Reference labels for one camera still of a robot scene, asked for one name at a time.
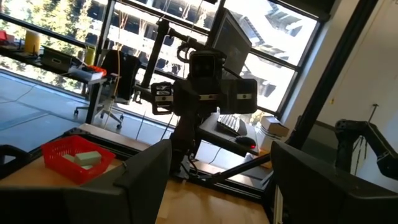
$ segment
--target keyboard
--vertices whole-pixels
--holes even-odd
[[[236,136],[245,136],[248,133],[244,121],[235,117],[233,114],[219,115],[217,119],[217,126],[233,133]]]

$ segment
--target green block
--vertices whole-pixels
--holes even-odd
[[[79,166],[88,166],[88,165],[95,165],[101,162],[101,154],[97,151],[93,152],[83,152],[75,155],[74,162]]]
[[[71,156],[69,154],[65,154],[62,157],[64,157],[65,159],[69,160],[70,162],[75,162],[75,157]]]
[[[93,168],[93,166],[92,165],[87,165],[87,166],[82,166],[81,168],[89,170],[89,169]]]

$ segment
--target window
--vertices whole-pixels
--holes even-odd
[[[253,114],[236,114],[240,119],[242,119],[246,124],[251,124],[253,126],[260,127],[260,121],[263,116],[273,116],[272,114],[257,110]]]
[[[37,25],[61,35],[86,42],[94,19],[102,20],[104,6],[82,0],[3,0],[2,12],[15,19]]]
[[[140,58],[143,64],[149,60],[149,55],[155,44],[157,26],[156,22],[159,18],[151,16],[146,12],[142,12],[133,7],[124,6],[116,3],[115,12],[112,18],[111,28],[109,30],[108,38],[113,42],[111,47],[119,39],[119,13],[123,13],[126,20],[126,25],[120,30],[120,43],[123,44],[122,51],[133,54]],[[199,42],[205,44],[207,36],[196,32],[190,32],[189,29],[170,23],[170,27],[177,32],[189,35]],[[99,35],[101,32],[101,21],[94,21],[92,33]],[[159,59],[156,64],[156,69],[163,70],[173,75],[186,77],[189,71],[189,65],[184,64],[177,58],[177,47],[181,41],[175,37],[166,37],[162,49],[159,54]]]
[[[233,12],[253,48],[292,65],[299,63],[317,24],[316,20],[266,0],[250,4],[227,0],[225,7]]]
[[[142,80],[142,78],[144,77],[144,73],[145,73],[145,70],[139,69],[139,71],[137,73],[137,80]],[[171,80],[169,78],[165,78],[165,77],[163,77],[161,75],[153,74],[152,80],[150,81],[150,84],[158,83],[158,82],[170,82],[170,83],[173,83],[174,80]],[[145,116],[146,118],[157,120],[157,121],[163,122],[165,124],[170,122],[171,126],[177,125],[177,120],[178,120],[177,116],[171,115],[171,114],[154,115],[152,113],[152,104],[147,102],[147,101],[145,101],[145,100],[141,100],[141,103],[132,102],[132,103],[130,103],[130,105],[118,104],[118,106],[120,108],[125,109],[125,110],[129,110],[129,111],[132,111],[134,113],[137,113],[141,117]]]
[[[196,26],[210,29],[213,25],[217,4],[210,4],[201,0],[128,0],[165,12],[187,22],[194,22]]]
[[[51,30],[80,42],[95,45],[97,34],[90,32],[93,21],[102,19],[104,5],[96,1],[82,0],[3,0],[2,13],[29,24]],[[26,29],[10,22],[1,21],[0,29],[17,39],[23,39]],[[72,56],[78,56],[82,48],[53,37],[41,34],[41,44]],[[81,93],[83,85],[75,80],[26,66],[10,58],[1,57],[2,68],[12,70],[29,78],[48,83],[65,90]]]
[[[241,76],[257,80],[257,105],[277,111],[295,71],[253,54],[248,55],[244,65]]]

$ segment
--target desk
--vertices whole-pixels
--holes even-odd
[[[57,70],[54,67],[46,66],[40,63],[40,59],[32,59],[28,57],[24,57],[20,54],[16,54],[15,52],[5,49],[4,47],[0,47],[0,55],[9,57],[11,59],[20,61],[22,63],[26,63],[28,65],[33,65],[35,67],[44,69],[49,72],[56,73],[66,78],[71,78],[78,82],[82,82],[87,85],[92,85],[91,94],[90,94],[90,104],[88,105],[88,111],[86,116],[86,123],[91,124],[94,121],[95,111],[98,107],[98,101],[100,100],[100,94],[103,83],[107,80],[106,78],[100,78],[97,80],[86,80],[81,77],[74,76],[72,73],[65,73],[63,71]]]
[[[206,119],[203,124],[201,124],[197,131],[196,142],[200,142],[201,140],[208,141],[216,146],[222,147],[230,152],[233,152],[240,156],[245,156],[246,153],[253,154],[255,156],[259,155],[258,146],[256,148],[251,149],[240,144],[237,144],[234,140],[234,136],[228,134],[227,132],[222,132],[217,128],[217,119],[220,114],[213,113],[209,118]],[[253,138],[257,142],[256,130],[253,126],[246,124],[246,129],[248,131],[247,136]]]
[[[102,138],[116,143],[144,150],[148,145],[84,124],[79,127]],[[116,167],[118,160],[108,167]],[[0,186],[74,186],[75,184],[60,174],[45,168],[42,157],[26,165],[17,172],[0,180]],[[167,182],[162,204],[157,215],[157,224],[264,224],[269,223],[260,204],[206,189],[191,183]]]

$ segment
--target computer mouse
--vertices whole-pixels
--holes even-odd
[[[247,136],[236,136],[235,141],[236,143],[250,147],[251,149],[256,147],[256,141]]]

